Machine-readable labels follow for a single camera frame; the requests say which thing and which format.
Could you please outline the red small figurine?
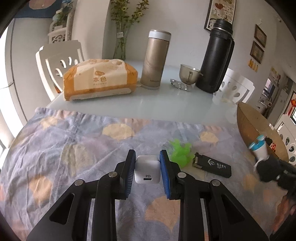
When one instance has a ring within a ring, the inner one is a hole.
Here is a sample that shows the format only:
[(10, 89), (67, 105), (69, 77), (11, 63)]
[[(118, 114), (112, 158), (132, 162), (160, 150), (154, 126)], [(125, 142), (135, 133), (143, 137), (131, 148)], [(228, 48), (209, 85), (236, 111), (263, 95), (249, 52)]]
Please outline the red small figurine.
[(276, 144), (271, 138), (265, 137), (265, 142), (272, 149), (273, 152), (276, 152)]

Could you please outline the white Anker charger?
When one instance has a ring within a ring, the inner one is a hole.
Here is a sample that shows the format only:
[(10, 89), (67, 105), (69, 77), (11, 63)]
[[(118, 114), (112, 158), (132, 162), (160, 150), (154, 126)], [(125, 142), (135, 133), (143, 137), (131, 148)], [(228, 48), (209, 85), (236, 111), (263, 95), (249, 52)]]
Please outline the white Anker charger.
[(140, 155), (135, 162), (135, 182), (157, 184), (161, 179), (161, 163), (155, 155)]

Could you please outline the white chair right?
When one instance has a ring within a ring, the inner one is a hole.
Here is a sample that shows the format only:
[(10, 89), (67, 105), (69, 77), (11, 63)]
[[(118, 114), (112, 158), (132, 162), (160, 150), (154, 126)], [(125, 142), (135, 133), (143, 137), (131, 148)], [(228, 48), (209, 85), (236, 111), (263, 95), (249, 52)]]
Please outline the white chair right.
[(296, 126), (290, 117), (283, 114), (275, 124), (276, 131), (280, 135), (288, 153), (289, 163), (295, 166), (295, 138)]

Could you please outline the white chair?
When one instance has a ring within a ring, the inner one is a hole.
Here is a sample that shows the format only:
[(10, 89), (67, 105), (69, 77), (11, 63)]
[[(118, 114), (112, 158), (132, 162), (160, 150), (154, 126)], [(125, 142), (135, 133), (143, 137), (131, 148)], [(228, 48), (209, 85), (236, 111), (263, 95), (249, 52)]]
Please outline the white chair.
[(46, 44), (39, 49), (36, 53), (37, 68), (50, 100), (54, 100), (63, 91), (63, 75), (83, 61), (78, 40)]
[(213, 96), (221, 101), (246, 103), (254, 90), (252, 81), (228, 68), (219, 89)]
[(290, 117), (283, 114), (275, 124), (276, 131), (280, 135), (288, 153), (289, 163), (295, 166), (295, 138), (296, 126)]

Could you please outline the amber glass bowl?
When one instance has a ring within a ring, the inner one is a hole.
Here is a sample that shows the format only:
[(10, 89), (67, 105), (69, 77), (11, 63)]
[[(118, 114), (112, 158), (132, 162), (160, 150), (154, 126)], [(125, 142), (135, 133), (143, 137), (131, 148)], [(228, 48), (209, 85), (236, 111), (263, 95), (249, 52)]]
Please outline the amber glass bowl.
[(278, 132), (270, 127), (268, 120), (256, 109), (246, 103), (239, 102), (237, 104), (237, 125), (247, 147), (259, 135), (264, 135), (272, 139), (275, 144), (275, 152), (267, 147), (268, 153), (288, 163), (287, 149)]

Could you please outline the yellow hanging ornaments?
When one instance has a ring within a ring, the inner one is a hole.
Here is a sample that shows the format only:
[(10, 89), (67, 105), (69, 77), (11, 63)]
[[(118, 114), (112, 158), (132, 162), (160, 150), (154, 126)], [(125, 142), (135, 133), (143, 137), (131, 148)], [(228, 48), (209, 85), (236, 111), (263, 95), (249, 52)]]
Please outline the yellow hanging ornaments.
[(253, 59), (250, 59), (248, 62), (248, 66), (255, 72), (258, 71), (258, 64), (256, 61), (254, 61)]

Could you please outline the small framed picture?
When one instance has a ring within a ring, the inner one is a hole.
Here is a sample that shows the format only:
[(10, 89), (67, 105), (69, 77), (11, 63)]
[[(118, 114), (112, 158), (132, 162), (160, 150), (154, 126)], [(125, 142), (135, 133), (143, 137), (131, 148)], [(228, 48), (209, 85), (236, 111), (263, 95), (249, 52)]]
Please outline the small framed picture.
[(260, 63), (260, 64), (262, 63), (262, 60), (264, 57), (264, 50), (255, 41), (253, 41), (253, 43), (252, 43), (250, 56), (252, 56), (258, 63)]
[(262, 45), (262, 47), (266, 47), (267, 35), (263, 32), (259, 25), (255, 25), (254, 37), (260, 43), (260, 45)]

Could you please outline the smoky glass mug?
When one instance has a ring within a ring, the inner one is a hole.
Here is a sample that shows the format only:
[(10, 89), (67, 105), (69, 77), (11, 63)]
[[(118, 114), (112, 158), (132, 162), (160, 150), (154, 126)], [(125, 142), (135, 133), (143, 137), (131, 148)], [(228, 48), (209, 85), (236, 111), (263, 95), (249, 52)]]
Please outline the smoky glass mug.
[(182, 83), (193, 85), (200, 76), (203, 76), (203, 74), (199, 69), (185, 64), (180, 65), (179, 78)]

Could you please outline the upper small framed picture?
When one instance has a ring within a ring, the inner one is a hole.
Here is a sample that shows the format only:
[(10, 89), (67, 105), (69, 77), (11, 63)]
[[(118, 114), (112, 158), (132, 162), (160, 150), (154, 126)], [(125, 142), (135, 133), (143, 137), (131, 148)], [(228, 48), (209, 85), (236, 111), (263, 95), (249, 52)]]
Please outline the upper small framed picture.
[(267, 35), (263, 32), (259, 25), (255, 25), (254, 37), (260, 43), (260, 45), (262, 45), (262, 47), (266, 47)]

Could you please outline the black thermos flask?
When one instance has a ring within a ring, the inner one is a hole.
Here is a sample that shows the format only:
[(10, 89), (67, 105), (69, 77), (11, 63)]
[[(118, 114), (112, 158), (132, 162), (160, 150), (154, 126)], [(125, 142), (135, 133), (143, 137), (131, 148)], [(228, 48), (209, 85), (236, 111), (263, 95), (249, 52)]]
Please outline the black thermos flask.
[(210, 31), (210, 38), (200, 76), (196, 87), (208, 92), (218, 91), (225, 77), (234, 50), (232, 24), (226, 20), (217, 19)]

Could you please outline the white chair left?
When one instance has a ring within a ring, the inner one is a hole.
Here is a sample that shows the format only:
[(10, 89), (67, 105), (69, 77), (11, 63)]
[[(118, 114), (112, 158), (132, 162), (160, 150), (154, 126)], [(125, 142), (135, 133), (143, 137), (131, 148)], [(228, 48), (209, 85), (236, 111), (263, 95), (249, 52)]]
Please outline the white chair left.
[(63, 91), (63, 75), (83, 61), (78, 40), (46, 44), (39, 49), (36, 53), (37, 68), (50, 100), (54, 100)]

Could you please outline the gold thermos bottle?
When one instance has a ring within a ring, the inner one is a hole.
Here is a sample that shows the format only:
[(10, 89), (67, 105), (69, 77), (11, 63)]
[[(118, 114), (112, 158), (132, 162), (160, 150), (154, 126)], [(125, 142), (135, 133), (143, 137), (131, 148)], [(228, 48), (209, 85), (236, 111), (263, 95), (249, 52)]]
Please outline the gold thermos bottle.
[(140, 84), (146, 89), (158, 89), (168, 54), (171, 33), (150, 30)]

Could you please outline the blue cloth cover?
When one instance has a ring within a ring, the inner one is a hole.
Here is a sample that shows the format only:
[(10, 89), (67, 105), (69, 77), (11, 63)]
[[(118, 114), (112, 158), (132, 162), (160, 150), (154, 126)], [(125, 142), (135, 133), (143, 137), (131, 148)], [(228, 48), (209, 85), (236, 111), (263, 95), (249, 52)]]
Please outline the blue cloth cover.
[(15, 18), (52, 18), (56, 11), (73, 1), (31, 0), (22, 7)]

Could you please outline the glass vase with flowers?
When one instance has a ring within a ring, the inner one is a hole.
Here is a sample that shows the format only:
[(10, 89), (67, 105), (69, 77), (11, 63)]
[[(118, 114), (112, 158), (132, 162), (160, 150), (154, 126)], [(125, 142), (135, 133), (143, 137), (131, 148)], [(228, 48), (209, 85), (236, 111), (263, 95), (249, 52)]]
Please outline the glass vase with flowers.
[(140, 18), (144, 16), (145, 10), (149, 8), (149, 1), (139, 1), (135, 11), (129, 15), (128, 7), (130, 1), (117, 0), (110, 1), (111, 3), (111, 20), (116, 26), (116, 44), (113, 54), (113, 59), (126, 59), (126, 43), (130, 28), (133, 24), (139, 23)]

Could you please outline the floral wall painting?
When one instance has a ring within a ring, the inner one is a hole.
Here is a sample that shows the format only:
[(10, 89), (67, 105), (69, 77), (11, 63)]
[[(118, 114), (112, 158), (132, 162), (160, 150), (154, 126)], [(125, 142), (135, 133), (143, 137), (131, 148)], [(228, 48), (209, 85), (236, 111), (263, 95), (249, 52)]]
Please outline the floral wall painting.
[(208, 13), (204, 25), (205, 30), (212, 30), (217, 19), (233, 24), (236, 0), (210, 0)]

